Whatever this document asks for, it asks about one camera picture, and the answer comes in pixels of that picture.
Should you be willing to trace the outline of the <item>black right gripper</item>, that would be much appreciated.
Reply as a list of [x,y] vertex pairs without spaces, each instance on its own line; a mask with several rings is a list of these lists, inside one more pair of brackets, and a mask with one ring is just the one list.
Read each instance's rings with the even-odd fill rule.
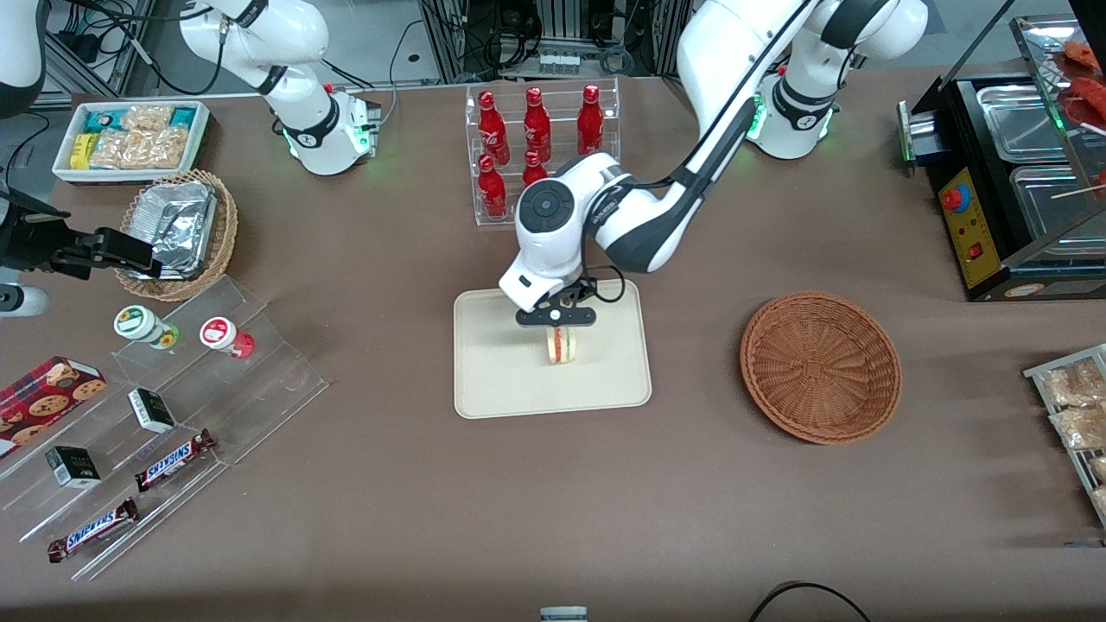
[[94,234],[67,227],[71,212],[52,208],[30,194],[3,191],[8,209],[1,227],[1,259],[13,270],[52,270],[82,281],[100,268],[131,270],[150,279],[161,279],[161,261],[154,247],[131,235],[107,227]]

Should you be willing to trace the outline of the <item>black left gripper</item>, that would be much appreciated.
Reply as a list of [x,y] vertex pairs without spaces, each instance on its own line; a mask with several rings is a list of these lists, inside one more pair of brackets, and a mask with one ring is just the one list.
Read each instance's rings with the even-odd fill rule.
[[593,326],[597,320],[595,310],[583,305],[584,301],[597,296],[594,278],[580,278],[557,294],[543,296],[532,311],[515,312],[518,326],[546,326],[546,339],[554,339],[554,326],[570,326],[570,338],[578,340],[583,329]]

